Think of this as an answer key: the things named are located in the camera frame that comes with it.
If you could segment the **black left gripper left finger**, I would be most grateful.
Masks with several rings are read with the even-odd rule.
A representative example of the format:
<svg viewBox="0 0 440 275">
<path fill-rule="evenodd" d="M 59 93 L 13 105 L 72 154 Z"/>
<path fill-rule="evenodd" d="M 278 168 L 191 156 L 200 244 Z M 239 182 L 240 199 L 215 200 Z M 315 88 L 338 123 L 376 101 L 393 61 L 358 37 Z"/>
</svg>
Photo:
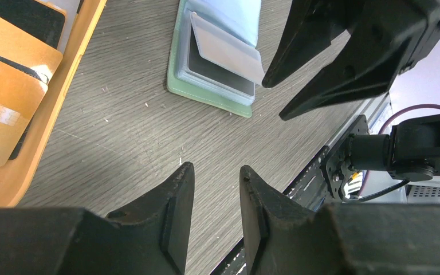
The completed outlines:
<svg viewBox="0 0 440 275">
<path fill-rule="evenodd" d="M 184 274 L 195 172 L 100 217 L 80 207 L 0 209 L 0 274 Z"/>
</svg>

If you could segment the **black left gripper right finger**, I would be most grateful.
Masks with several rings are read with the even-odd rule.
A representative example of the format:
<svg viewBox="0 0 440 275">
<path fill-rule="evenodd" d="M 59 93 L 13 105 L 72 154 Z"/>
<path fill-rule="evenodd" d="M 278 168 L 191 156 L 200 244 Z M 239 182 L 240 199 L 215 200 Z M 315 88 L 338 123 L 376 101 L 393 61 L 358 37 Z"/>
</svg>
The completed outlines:
<svg viewBox="0 0 440 275">
<path fill-rule="evenodd" d="M 440 204 L 311 211 L 249 166 L 239 191 L 248 274 L 440 274 Z"/>
</svg>

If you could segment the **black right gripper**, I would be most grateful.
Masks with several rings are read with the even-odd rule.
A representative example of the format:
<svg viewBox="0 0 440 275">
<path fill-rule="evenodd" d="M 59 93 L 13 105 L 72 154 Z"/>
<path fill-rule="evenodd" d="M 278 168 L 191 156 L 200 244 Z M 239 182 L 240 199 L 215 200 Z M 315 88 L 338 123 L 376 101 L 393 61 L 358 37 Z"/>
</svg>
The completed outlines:
<svg viewBox="0 0 440 275">
<path fill-rule="evenodd" d="M 314 109 L 387 92 L 400 72 L 425 58 L 440 40 L 440 1 L 292 1 L 262 86 L 284 81 L 344 31 L 347 44 L 282 109 L 287 121 Z"/>
</svg>

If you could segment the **green card holder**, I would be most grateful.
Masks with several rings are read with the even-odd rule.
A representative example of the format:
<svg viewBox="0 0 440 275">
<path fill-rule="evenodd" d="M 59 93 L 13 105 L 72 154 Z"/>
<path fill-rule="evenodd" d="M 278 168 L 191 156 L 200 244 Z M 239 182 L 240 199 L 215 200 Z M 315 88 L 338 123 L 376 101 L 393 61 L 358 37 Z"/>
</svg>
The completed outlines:
<svg viewBox="0 0 440 275">
<path fill-rule="evenodd" d="M 250 118 L 265 72 L 257 50 L 261 1 L 180 1 L 167 70 L 176 95 Z M 210 81 L 188 68 L 190 37 L 202 58 L 255 84 L 255 96 Z"/>
</svg>

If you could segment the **black credit card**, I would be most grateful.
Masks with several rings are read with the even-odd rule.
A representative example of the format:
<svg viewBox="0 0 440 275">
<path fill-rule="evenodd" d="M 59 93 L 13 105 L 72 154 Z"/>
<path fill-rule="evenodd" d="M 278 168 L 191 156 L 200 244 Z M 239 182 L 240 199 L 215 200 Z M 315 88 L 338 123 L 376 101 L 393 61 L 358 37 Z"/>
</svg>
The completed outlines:
<svg viewBox="0 0 440 275">
<path fill-rule="evenodd" d="M 1 1 L 0 18 L 57 49 L 66 15 L 39 1 Z"/>
<path fill-rule="evenodd" d="M 199 54 L 197 41 L 193 34 L 190 37 L 188 68 L 192 72 L 198 73 L 210 81 L 216 81 L 227 87 L 236 89 L 247 96 L 255 96 L 255 84 L 253 82 L 202 58 Z"/>
</svg>

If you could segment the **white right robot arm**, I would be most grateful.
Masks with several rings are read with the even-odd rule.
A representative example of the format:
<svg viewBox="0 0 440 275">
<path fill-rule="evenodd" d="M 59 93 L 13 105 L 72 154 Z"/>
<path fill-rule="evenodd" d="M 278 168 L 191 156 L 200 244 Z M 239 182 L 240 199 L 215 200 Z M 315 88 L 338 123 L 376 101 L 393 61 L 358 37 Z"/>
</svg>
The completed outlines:
<svg viewBox="0 0 440 275">
<path fill-rule="evenodd" d="M 293 1 L 262 86 L 284 81 L 342 32 L 350 34 L 345 47 L 287 103 L 282 120 L 387 93 L 440 40 L 440 1 Z M 348 203 L 432 180 L 440 176 L 440 114 L 390 134 L 346 132 L 321 169 L 331 196 Z"/>
</svg>

